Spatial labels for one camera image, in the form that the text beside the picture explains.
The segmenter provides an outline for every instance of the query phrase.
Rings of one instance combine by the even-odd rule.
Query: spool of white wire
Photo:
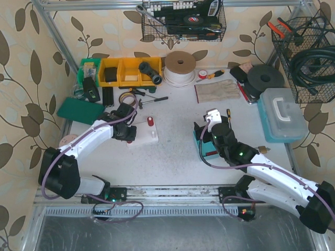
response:
[[[164,80],[167,84],[183,88],[194,82],[195,58],[184,51],[171,52],[165,58]]]

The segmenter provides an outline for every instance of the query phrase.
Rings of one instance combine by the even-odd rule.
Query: wire basket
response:
[[[180,41],[206,41],[206,42],[221,42],[226,32],[226,18],[223,4],[216,16],[201,18],[197,15],[190,17],[196,19],[203,19],[203,25],[201,26],[187,26],[183,22],[183,18],[188,15],[180,14],[179,9],[173,9],[173,4],[176,2],[143,2],[143,7],[148,9],[155,5],[159,5],[162,10],[166,7],[170,8],[170,14],[164,15],[163,12],[154,12],[154,17],[165,23],[165,26],[155,22],[148,18],[146,15],[142,15],[142,41],[152,42],[153,40],[162,41],[166,43],[169,49],[172,49],[176,43]],[[189,13],[196,8],[185,9]]]
[[[285,38],[280,38],[280,36],[272,30],[272,42],[282,63],[296,103],[331,102],[335,98],[335,82],[320,85],[307,82],[309,85],[312,85],[312,87],[301,87],[296,81],[294,81],[290,70],[291,59],[298,52],[310,48],[323,48],[330,45],[327,36],[322,34],[322,28],[324,25],[317,20],[314,20],[314,17],[296,17],[287,21],[287,23],[292,27],[293,32],[289,32],[283,26],[278,25],[276,27],[285,35]],[[328,20],[326,20],[326,24],[327,29],[333,29],[333,26]],[[335,74],[335,62],[332,61],[330,63],[326,59],[320,59],[318,61],[319,67],[317,71],[312,70],[315,62],[315,59],[310,60],[303,67],[301,67],[304,74],[309,77],[322,77]]]

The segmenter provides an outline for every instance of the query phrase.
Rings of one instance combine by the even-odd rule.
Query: floral wallpaper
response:
[[[335,24],[335,1],[315,0],[317,8]],[[302,175],[316,182],[335,186],[335,101],[327,104],[301,105],[308,124],[308,135],[292,147]]]
[[[142,37],[135,10],[86,10],[53,13],[55,23],[79,63],[82,58],[161,56],[175,50],[193,54],[197,67],[231,67],[265,62],[272,50],[267,21],[287,18],[281,7],[225,8],[227,30],[222,42],[172,41],[154,34]]]
[[[75,76],[31,2],[0,2],[0,250],[20,250],[41,157],[58,144],[55,112]]]

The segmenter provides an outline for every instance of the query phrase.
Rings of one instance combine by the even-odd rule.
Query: red cylinder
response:
[[[147,117],[147,122],[148,122],[148,125],[150,127],[153,126],[153,118],[152,117]]]

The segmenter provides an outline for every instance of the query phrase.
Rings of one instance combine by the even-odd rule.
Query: robotic arm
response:
[[[311,230],[321,234],[326,232],[332,215],[316,194],[334,211],[335,190],[331,184],[323,181],[320,185],[303,179],[271,162],[256,149],[238,142],[229,128],[227,117],[221,116],[217,109],[207,111],[204,118],[208,122],[208,129],[204,131],[205,127],[200,128],[195,123],[197,140],[200,143],[201,140],[204,143],[211,141],[220,157],[230,166],[246,173],[235,186],[237,195],[282,208],[299,217]],[[200,157],[212,166],[201,155]]]
[[[100,195],[104,189],[108,190],[110,184],[99,177],[80,177],[78,166],[86,156],[110,138],[135,140],[136,127],[127,124],[133,118],[129,117],[133,112],[132,106],[122,102],[116,111],[104,112],[89,129],[69,144],[59,149],[48,148],[43,155],[38,183],[42,185],[49,167],[61,155],[47,176],[45,184],[47,189],[64,199],[69,199],[77,193]],[[129,118],[111,125],[111,122],[126,117]]]

